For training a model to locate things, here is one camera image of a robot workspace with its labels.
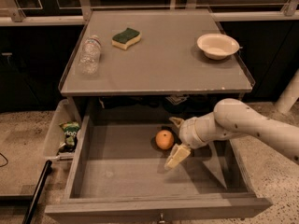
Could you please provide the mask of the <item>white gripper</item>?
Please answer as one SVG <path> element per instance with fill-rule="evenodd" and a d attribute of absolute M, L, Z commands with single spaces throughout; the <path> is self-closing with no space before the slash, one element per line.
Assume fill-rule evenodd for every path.
<path fill-rule="evenodd" d="M 166 170 L 177 167 L 190 154 L 191 149 L 205 146 L 215 139 L 215 120 L 212 115 L 182 119 L 170 117 L 169 120 L 179 128 L 178 136 L 183 144 L 174 144 L 166 159 Z"/>

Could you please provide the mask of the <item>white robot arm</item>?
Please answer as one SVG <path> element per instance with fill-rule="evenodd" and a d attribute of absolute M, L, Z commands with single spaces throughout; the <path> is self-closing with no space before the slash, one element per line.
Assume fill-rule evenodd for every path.
<path fill-rule="evenodd" d="M 201 117 L 171 117 L 170 120 L 178 127 L 181 144 L 172 148 L 164 166 L 166 169 L 178 166 L 191 154 L 192 149 L 244 134 L 259 139 L 298 163 L 299 128 L 265 117 L 239 100 L 223 99 L 215 104 L 212 112 Z"/>

